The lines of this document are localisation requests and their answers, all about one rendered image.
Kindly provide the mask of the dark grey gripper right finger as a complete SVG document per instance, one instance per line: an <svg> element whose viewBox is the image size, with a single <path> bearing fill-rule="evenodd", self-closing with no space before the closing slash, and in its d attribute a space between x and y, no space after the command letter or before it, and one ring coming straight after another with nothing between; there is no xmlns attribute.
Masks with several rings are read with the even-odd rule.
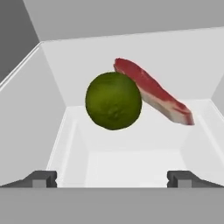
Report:
<svg viewBox="0 0 224 224"><path fill-rule="evenodd" d="M224 185L215 184L213 182L201 179L191 171L168 171L167 187L176 188L224 188Z"/></svg>

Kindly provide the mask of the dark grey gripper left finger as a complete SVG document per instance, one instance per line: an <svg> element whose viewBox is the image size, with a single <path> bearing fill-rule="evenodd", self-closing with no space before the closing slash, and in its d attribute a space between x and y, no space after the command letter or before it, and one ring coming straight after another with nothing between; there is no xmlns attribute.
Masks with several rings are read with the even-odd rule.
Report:
<svg viewBox="0 0 224 224"><path fill-rule="evenodd" d="M27 177L3 185L14 188L56 188L56 171L33 171Z"/></svg>

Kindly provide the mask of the white tupperware container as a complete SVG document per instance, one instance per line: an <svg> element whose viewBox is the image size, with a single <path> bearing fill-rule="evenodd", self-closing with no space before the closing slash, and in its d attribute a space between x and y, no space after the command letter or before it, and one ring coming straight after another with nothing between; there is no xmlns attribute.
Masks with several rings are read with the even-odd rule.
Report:
<svg viewBox="0 0 224 224"><path fill-rule="evenodd" d="M136 62L193 113L150 106L123 130L95 125L89 83L116 58ZM163 187L170 170L224 186L224 28L42 42L0 83L0 185L35 170L61 187Z"/></svg>

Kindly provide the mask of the red raw steak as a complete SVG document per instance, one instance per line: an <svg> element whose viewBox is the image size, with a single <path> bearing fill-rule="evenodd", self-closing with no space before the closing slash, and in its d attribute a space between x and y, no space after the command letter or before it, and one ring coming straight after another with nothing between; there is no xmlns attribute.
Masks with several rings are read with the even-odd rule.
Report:
<svg viewBox="0 0 224 224"><path fill-rule="evenodd" d="M136 63L116 58L114 69L129 76L139 88L142 99L174 123L194 125L192 111L170 95L162 86Z"/></svg>

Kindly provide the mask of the green lime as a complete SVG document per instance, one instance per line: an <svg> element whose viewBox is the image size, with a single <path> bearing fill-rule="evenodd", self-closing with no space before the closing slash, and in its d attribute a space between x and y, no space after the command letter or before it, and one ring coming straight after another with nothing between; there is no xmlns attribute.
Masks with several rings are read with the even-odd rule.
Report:
<svg viewBox="0 0 224 224"><path fill-rule="evenodd" d="M118 72L108 72L90 82L85 107L95 124L107 130L121 130L139 118L142 98L131 78Z"/></svg>

